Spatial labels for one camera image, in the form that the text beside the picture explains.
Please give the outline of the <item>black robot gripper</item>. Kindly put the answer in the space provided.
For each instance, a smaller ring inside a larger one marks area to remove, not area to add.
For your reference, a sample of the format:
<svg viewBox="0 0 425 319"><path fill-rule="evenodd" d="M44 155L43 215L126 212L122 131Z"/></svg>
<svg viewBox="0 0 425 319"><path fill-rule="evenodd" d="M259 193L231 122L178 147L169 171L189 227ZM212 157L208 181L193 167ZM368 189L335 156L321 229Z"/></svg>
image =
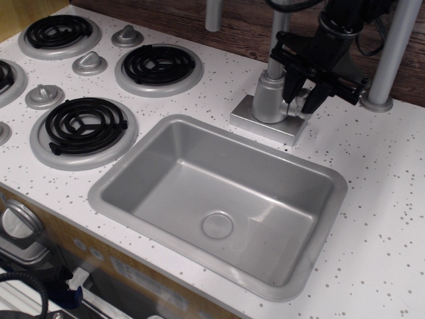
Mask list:
<svg viewBox="0 0 425 319"><path fill-rule="evenodd" d="M353 62L350 48L363 25L348 28L329 13L319 14L312 37L280 31L270 57L286 72L282 97L290 104L306 80L315 83L301 112L313 114L328 97L355 105L369 87L369 78Z"/></svg>

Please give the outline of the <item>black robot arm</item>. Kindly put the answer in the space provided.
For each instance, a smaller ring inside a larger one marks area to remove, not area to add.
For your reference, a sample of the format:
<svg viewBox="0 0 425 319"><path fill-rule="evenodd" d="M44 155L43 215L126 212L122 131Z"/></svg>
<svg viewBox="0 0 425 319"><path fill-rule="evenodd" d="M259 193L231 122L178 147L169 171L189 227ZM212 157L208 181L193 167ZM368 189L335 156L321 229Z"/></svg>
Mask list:
<svg viewBox="0 0 425 319"><path fill-rule="evenodd" d="M314 36L277 32L270 56L286 72L284 102L292 102L310 80L315 86L305 98L302 114L314 113L330 96L356 104L371 81L353 62L350 48L359 43L364 25L378 23L391 6L392 1L328 1Z"/></svg>

